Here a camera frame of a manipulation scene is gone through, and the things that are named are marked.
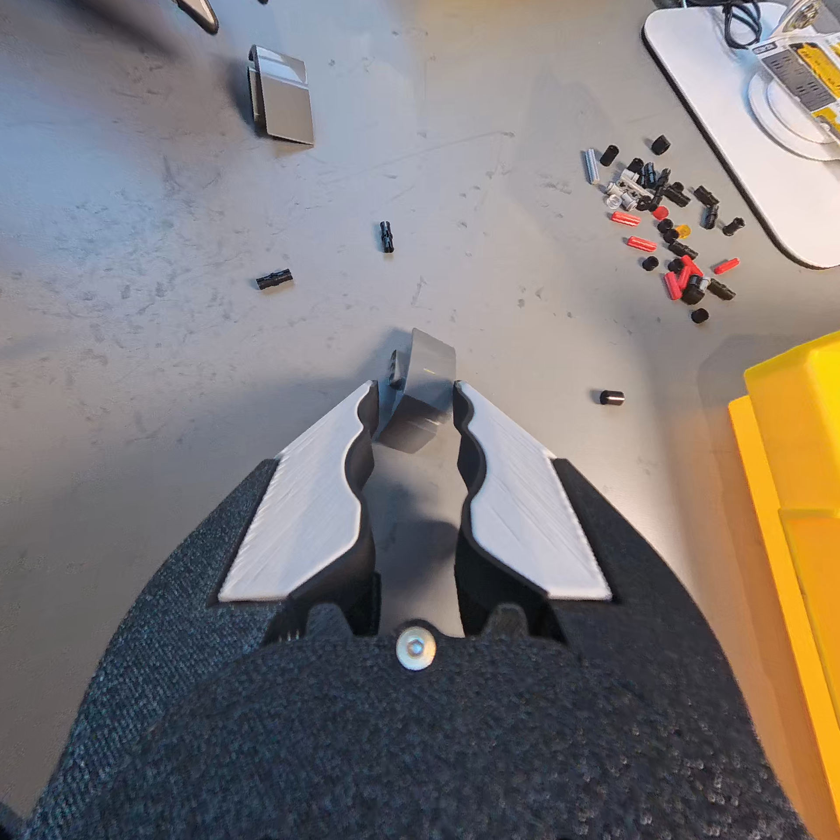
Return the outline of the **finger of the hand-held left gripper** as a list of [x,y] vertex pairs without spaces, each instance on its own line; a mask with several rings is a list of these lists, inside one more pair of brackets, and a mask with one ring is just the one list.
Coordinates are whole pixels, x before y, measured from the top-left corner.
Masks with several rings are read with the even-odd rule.
[[185,14],[187,14],[194,22],[196,22],[203,31],[210,35],[216,35],[219,29],[219,22],[213,6],[209,1],[195,0],[183,1],[176,0],[175,5],[178,6]]

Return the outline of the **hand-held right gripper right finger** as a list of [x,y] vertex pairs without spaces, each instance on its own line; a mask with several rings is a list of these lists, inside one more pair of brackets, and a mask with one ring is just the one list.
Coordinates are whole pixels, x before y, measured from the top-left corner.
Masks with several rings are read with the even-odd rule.
[[454,387],[470,545],[549,601],[611,601],[554,454],[475,387]]

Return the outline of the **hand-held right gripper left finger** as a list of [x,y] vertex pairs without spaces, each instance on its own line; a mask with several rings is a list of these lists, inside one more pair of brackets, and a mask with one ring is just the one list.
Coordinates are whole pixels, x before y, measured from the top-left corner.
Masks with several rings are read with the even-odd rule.
[[352,603],[375,569],[363,489],[379,385],[364,381],[284,447],[217,598]]

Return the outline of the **grey curved brick panel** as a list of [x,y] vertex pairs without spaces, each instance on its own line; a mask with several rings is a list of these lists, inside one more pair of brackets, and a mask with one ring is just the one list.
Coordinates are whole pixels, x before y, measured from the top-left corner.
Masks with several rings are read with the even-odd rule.
[[392,352],[377,441],[415,454],[449,422],[456,375],[455,349],[426,331]]
[[301,59],[252,45],[248,89],[258,127],[277,140],[314,145],[308,74]]

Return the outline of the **yellow plastic parts bin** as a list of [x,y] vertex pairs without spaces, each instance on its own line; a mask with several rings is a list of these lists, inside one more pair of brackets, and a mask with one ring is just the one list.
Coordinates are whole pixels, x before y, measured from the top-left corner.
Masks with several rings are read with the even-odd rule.
[[838,823],[839,333],[743,379],[728,414]]

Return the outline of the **grey desk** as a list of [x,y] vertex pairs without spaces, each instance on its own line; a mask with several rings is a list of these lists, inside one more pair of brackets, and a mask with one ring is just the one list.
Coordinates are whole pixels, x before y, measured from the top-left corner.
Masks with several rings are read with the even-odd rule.
[[[728,414],[838,330],[838,269],[780,251],[655,64],[668,4],[212,5],[217,35],[173,2],[2,2],[2,803],[29,817],[167,556],[419,328],[677,573],[838,838]],[[304,62],[313,146],[256,125],[253,45]],[[744,219],[699,231],[743,263],[705,326],[585,181],[609,144]]]

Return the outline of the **pile of small brick pins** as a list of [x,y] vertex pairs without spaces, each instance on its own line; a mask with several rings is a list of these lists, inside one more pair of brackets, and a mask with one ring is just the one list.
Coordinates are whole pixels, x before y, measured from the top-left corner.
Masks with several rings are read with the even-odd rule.
[[687,187],[655,160],[622,161],[618,146],[584,148],[581,165],[587,184],[600,193],[609,222],[622,229],[621,241],[638,268],[656,279],[668,301],[684,305],[688,318],[703,327],[710,306],[737,296],[731,275],[739,256],[708,258],[699,252],[699,231],[732,236],[742,217],[719,219],[720,203],[705,186]]

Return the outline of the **clear stand with yellow card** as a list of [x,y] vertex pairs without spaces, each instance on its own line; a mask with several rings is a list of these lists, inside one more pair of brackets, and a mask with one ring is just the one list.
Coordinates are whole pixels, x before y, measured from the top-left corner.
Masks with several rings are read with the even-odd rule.
[[779,146],[803,159],[839,159],[839,33],[824,2],[790,2],[749,50],[753,117]]

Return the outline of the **white rounded base plate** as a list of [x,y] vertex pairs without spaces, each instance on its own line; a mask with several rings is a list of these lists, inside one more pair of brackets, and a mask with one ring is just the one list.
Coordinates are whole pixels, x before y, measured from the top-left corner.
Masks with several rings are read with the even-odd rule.
[[755,57],[726,45],[720,8],[657,9],[642,37],[776,246],[802,266],[838,267],[838,159],[796,154],[762,125],[753,104],[783,127],[770,81]]

